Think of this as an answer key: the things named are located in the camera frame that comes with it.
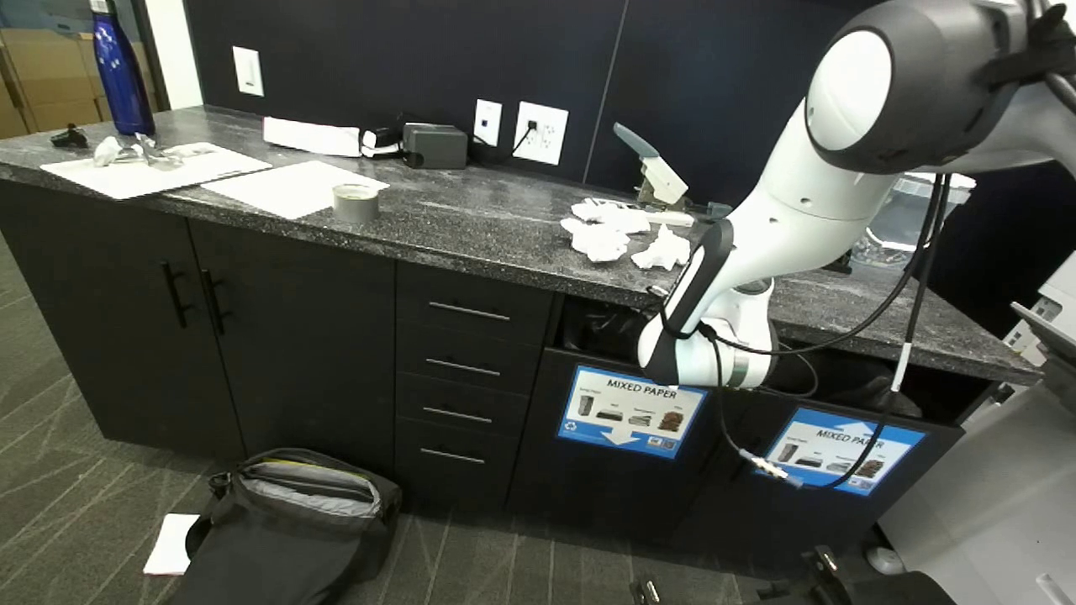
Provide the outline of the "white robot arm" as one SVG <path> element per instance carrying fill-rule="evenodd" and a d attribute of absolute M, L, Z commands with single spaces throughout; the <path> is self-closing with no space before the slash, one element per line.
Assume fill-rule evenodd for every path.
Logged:
<path fill-rule="evenodd" d="M 842 258 L 906 173 L 1076 173 L 1073 0 L 879 0 L 813 68 L 759 182 L 641 325 L 641 373 L 752 390 L 769 291 Z"/>

